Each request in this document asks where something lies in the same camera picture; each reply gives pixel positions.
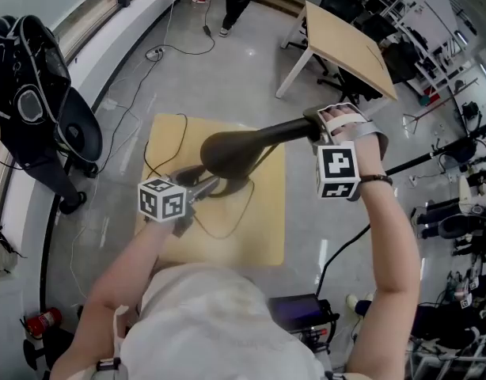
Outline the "white shelving rack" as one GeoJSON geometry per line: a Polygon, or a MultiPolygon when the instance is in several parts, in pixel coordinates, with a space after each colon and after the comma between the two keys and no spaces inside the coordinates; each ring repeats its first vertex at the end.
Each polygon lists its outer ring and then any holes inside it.
{"type": "Polygon", "coordinates": [[[413,86],[454,87],[476,66],[474,36],[462,29],[451,0],[391,0],[384,14],[419,52],[413,86]]]}

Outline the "person's right forearm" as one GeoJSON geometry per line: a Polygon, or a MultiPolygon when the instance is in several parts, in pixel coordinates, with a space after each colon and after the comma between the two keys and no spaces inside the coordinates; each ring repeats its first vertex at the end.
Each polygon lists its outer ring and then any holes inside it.
{"type": "Polygon", "coordinates": [[[360,188],[370,220],[376,292],[351,350],[347,380],[404,380],[405,353],[420,296],[420,254],[390,184],[360,188]]]}

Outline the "black office chair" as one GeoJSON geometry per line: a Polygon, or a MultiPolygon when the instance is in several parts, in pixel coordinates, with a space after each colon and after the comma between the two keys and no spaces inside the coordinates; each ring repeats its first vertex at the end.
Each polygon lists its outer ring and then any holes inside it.
{"type": "MultiPolygon", "coordinates": [[[[374,14],[363,22],[360,29],[365,35],[370,37],[375,43],[380,44],[388,36],[394,34],[397,30],[380,14],[374,14]]],[[[381,49],[382,58],[391,77],[393,84],[399,82],[397,72],[397,60],[399,59],[399,44],[391,43],[381,49]]],[[[319,85],[326,84],[342,93],[340,102],[350,101],[354,105],[359,105],[360,97],[366,101],[381,98],[382,95],[365,82],[358,79],[353,74],[339,69],[337,74],[333,75],[339,83],[330,82],[326,79],[318,79],[319,85]]]]}

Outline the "person's left forearm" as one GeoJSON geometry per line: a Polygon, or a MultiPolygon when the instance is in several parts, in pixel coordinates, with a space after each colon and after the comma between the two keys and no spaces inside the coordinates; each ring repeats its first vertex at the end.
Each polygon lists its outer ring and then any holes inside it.
{"type": "Polygon", "coordinates": [[[120,306],[139,304],[173,227],[173,222],[148,222],[95,282],[74,339],[55,362],[50,380],[67,380],[113,356],[115,337],[124,335],[126,321],[115,312],[120,306]]]}

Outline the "beige cloth bag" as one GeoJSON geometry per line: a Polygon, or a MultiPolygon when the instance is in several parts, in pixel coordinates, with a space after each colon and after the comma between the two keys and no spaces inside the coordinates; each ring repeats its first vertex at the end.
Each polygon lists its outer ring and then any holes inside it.
{"type": "Polygon", "coordinates": [[[17,252],[0,231],[0,277],[9,275],[17,265],[17,252]]]}

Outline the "black pole stand round base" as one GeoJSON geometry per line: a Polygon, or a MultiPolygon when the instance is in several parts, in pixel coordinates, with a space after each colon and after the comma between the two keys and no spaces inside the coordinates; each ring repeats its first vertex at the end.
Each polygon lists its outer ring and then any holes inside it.
{"type": "Polygon", "coordinates": [[[468,135],[464,138],[458,139],[452,143],[449,143],[443,147],[439,147],[438,149],[432,150],[426,154],[423,154],[417,158],[414,158],[410,161],[407,161],[405,163],[402,163],[401,165],[394,166],[391,169],[387,169],[385,173],[388,176],[392,176],[396,173],[400,173],[402,171],[405,171],[407,169],[411,169],[412,167],[415,167],[417,165],[420,165],[424,162],[430,161],[432,158],[440,156],[441,154],[444,154],[448,151],[453,151],[460,149],[462,146],[465,146],[466,144],[475,141],[476,139],[480,138],[482,135],[486,134],[486,125],[477,128],[475,131],[468,133],[468,135]]]}

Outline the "person's white shirt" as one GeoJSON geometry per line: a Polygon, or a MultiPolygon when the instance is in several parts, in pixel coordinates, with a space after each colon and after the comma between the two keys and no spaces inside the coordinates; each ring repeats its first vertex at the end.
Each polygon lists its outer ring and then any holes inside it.
{"type": "Polygon", "coordinates": [[[120,357],[129,380],[321,380],[314,354],[271,318],[264,294],[228,268],[159,271],[120,357]]]}

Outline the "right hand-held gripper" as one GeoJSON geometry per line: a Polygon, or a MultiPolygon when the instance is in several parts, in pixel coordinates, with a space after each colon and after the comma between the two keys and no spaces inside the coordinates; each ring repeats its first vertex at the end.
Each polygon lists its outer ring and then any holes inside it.
{"type": "Polygon", "coordinates": [[[320,131],[309,133],[310,144],[316,146],[316,185],[319,198],[357,200],[361,184],[388,180],[388,176],[382,173],[361,175],[359,172],[355,142],[368,135],[376,136],[380,157],[383,158],[388,147],[388,138],[355,105],[338,103],[312,107],[304,110],[303,116],[311,124],[319,124],[320,128],[320,131]],[[326,122],[324,111],[337,106],[350,107],[355,113],[326,122]],[[347,123],[355,123],[355,126],[344,133],[331,135],[332,129],[347,123]]]}

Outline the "red fire extinguisher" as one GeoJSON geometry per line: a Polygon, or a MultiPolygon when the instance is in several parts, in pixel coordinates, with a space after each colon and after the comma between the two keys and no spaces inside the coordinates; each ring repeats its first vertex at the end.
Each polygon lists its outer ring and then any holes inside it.
{"type": "Polygon", "coordinates": [[[60,325],[62,319],[60,310],[52,307],[37,316],[30,318],[23,317],[20,319],[20,323],[31,338],[41,340],[46,331],[54,326],[60,325]]]}

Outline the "dark framed window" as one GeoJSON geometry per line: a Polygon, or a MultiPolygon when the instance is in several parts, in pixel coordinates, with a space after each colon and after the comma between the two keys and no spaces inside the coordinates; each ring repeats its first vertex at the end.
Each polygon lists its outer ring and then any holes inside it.
{"type": "Polygon", "coordinates": [[[77,54],[119,11],[132,0],[84,0],[53,28],[53,34],[67,63],[77,54]]]}

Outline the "wooden desk with white legs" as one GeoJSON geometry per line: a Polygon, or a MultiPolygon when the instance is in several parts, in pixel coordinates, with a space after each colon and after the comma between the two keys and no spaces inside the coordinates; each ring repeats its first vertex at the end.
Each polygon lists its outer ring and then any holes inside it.
{"type": "Polygon", "coordinates": [[[281,98],[313,55],[342,68],[395,101],[397,93],[377,44],[353,25],[320,6],[306,2],[294,25],[283,39],[282,49],[306,20],[308,44],[301,57],[285,77],[275,96],[281,98]]]}

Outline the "low wooden side table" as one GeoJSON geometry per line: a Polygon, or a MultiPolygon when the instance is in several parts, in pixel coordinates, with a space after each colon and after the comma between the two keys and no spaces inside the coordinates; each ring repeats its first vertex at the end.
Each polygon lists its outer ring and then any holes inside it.
{"type": "MultiPolygon", "coordinates": [[[[198,165],[200,147],[220,131],[245,131],[244,124],[182,115],[154,117],[142,178],[198,165]]],[[[230,266],[280,265],[285,241],[285,147],[278,146],[240,191],[193,205],[194,220],[182,237],[170,236],[160,258],[168,262],[211,262],[230,266]]]]}

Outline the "person's right hand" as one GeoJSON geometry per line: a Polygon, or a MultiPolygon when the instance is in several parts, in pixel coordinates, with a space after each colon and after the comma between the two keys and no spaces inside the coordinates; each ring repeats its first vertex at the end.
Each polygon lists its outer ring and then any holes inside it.
{"type": "MultiPolygon", "coordinates": [[[[343,115],[346,114],[354,114],[355,112],[353,111],[352,108],[347,107],[347,106],[337,106],[335,108],[330,108],[329,110],[324,110],[321,115],[325,119],[326,122],[329,122],[331,120],[334,120],[336,118],[340,118],[343,115]]],[[[340,126],[336,129],[331,130],[331,135],[336,136],[338,134],[344,133],[345,131],[348,131],[352,129],[355,126],[355,123],[346,123],[343,126],[340,126]]]]}

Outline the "wooden step platform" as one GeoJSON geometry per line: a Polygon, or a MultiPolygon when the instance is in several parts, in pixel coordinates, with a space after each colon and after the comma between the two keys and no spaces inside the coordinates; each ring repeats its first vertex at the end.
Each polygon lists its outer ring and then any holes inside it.
{"type": "Polygon", "coordinates": [[[305,0],[253,0],[263,6],[278,10],[292,17],[297,17],[302,11],[305,0]]]}

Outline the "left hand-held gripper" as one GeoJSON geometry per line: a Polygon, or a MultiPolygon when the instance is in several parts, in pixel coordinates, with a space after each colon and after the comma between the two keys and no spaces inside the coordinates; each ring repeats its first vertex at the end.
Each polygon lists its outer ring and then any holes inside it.
{"type": "Polygon", "coordinates": [[[191,226],[191,203],[209,196],[219,185],[220,178],[207,177],[197,182],[205,173],[203,165],[187,166],[169,174],[169,180],[151,177],[138,185],[138,212],[147,220],[174,222],[173,234],[182,236],[191,226]],[[194,184],[184,188],[177,184],[194,184]]]}

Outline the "black desk lamp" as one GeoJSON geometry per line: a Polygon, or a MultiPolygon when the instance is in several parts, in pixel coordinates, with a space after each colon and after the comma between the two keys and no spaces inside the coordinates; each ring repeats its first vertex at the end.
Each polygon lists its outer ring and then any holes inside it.
{"type": "Polygon", "coordinates": [[[219,177],[218,187],[208,197],[230,196],[249,183],[250,174],[278,145],[309,138],[309,133],[317,131],[320,131],[318,123],[310,123],[302,117],[255,131],[215,133],[200,148],[205,173],[197,182],[211,176],[219,177]]]}

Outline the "wooden tripod coat stand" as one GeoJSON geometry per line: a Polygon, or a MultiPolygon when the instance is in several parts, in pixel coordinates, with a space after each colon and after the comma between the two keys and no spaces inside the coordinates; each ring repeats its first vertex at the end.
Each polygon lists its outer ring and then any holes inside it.
{"type": "Polygon", "coordinates": [[[419,115],[414,116],[410,114],[404,114],[403,115],[403,124],[402,127],[413,134],[416,133],[418,123],[421,121],[422,118],[425,116],[429,115],[433,111],[435,111],[438,108],[441,108],[443,105],[446,105],[450,101],[455,101],[455,97],[458,96],[461,92],[464,92],[467,90],[470,86],[473,84],[478,83],[478,78],[474,78],[472,81],[469,83],[462,83],[459,88],[455,88],[453,93],[450,93],[448,98],[444,99],[443,101],[440,101],[438,104],[434,104],[432,107],[427,108],[425,111],[421,112],[419,115]]]}

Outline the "black backpack with grey trim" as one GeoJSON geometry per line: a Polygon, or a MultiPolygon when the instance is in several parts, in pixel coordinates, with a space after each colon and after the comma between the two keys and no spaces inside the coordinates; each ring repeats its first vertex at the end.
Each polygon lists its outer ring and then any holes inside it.
{"type": "Polygon", "coordinates": [[[52,148],[88,178],[98,172],[99,123],[72,86],[52,32],[34,15],[0,17],[0,128],[20,169],[45,164],[43,151],[52,148]]]}

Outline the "black chest-mounted screen device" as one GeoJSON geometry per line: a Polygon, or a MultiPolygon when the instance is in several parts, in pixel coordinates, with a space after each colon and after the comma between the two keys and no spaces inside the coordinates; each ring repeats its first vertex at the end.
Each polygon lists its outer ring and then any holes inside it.
{"type": "Polygon", "coordinates": [[[270,298],[268,309],[278,326],[291,334],[300,334],[301,341],[315,350],[328,348],[340,318],[328,300],[315,294],[270,298]]]}

